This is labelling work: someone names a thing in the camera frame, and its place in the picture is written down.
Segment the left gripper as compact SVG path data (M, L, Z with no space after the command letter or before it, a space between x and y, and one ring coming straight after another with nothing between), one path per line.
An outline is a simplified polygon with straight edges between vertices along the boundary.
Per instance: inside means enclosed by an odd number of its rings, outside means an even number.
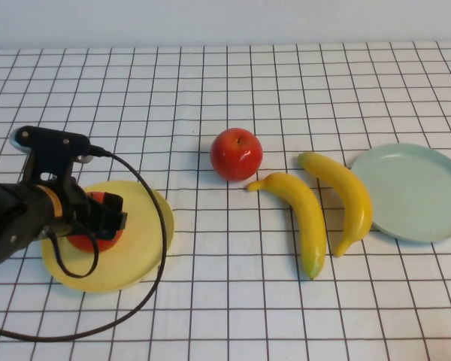
M59 237L87 237L91 232L97 239L112 241L126 227L126 212L106 213L123 210L123 198L108 192L86 192L75 182L64 188L55 180L40 185L53 206L53 220L50 228Z

